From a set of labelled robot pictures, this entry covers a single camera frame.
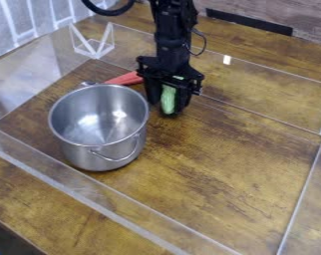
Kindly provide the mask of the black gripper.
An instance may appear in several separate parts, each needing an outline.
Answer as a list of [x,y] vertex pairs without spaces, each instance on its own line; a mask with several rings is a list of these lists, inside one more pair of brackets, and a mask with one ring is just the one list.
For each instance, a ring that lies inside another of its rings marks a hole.
[[200,95],[204,75],[190,64],[178,70],[167,70],[156,57],[137,57],[137,75],[144,78],[148,101],[155,105],[160,101],[161,84],[174,85],[174,113],[178,115],[190,104],[191,95]]

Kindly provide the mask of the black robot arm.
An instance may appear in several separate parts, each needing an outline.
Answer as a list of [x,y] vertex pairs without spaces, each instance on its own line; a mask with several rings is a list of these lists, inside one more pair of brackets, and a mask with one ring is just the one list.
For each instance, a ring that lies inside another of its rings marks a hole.
[[203,37],[194,29],[196,9],[192,0],[149,0],[156,23],[153,57],[139,56],[137,75],[144,79],[148,102],[160,104],[161,112],[178,115],[188,106],[192,95],[200,95],[200,73],[190,65],[191,34]]

